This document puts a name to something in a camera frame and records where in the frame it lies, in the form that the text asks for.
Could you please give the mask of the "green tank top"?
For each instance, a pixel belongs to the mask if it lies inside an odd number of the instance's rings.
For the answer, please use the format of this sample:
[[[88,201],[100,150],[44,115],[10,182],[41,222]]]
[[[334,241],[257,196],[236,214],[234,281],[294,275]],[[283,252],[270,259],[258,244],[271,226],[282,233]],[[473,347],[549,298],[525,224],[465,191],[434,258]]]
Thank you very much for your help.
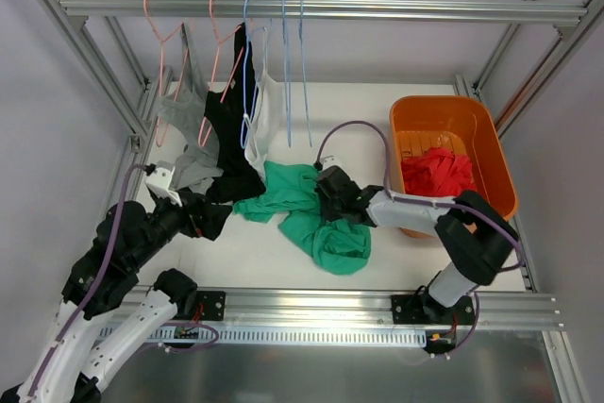
[[[369,227],[322,217],[315,191],[318,171],[314,167],[267,161],[264,170],[265,192],[237,202],[235,213],[264,224],[282,214],[279,231],[332,275],[350,276],[368,264],[372,252]]]

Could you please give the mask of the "red tank top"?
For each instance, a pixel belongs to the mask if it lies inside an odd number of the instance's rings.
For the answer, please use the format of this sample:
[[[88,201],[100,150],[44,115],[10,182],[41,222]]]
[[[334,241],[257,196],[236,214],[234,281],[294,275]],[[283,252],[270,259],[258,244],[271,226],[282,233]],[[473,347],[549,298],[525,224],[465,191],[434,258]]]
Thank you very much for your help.
[[[400,164],[405,192],[427,197],[457,197],[475,191],[473,165],[468,156],[442,147],[432,147],[422,156]]]

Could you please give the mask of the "light blue hanger with green top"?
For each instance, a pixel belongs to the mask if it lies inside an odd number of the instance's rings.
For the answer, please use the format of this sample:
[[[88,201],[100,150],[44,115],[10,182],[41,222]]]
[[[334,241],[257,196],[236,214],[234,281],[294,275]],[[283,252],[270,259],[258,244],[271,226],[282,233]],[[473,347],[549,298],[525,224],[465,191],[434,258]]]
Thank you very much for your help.
[[[286,113],[286,133],[288,147],[293,145],[292,132],[292,85],[291,85],[291,49],[289,28],[287,23],[287,1],[281,0],[281,26],[283,40],[283,72],[284,72],[284,93],[285,93],[285,113]]]

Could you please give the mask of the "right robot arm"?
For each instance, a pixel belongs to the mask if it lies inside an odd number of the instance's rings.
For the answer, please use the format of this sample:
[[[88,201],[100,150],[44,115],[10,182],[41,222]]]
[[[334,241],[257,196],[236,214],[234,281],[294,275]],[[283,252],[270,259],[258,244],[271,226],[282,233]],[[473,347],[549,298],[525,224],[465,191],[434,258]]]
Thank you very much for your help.
[[[520,250],[519,236],[479,194],[430,198],[371,185],[360,188],[339,166],[320,172],[316,189],[321,216],[367,227],[397,227],[438,238],[449,264],[411,302],[413,311],[435,325],[454,320],[456,305],[479,286],[489,286],[509,269]]]

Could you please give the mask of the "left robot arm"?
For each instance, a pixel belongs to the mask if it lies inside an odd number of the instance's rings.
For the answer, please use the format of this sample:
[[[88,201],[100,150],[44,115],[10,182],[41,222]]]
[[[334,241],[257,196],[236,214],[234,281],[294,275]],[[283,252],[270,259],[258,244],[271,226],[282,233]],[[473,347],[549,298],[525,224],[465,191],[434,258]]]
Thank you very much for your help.
[[[175,236],[213,241],[229,205],[183,193],[178,204],[156,198],[147,212],[136,201],[111,207],[91,249],[72,267],[61,292],[50,339],[36,368],[1,395],[4,402],[98,402],[117,372],[159,327],[173,319],[198,322],[205,308],[196,282],[176,268],[159,273],[143,302],[102,343],[102,327],[138,284],[145,264]]]

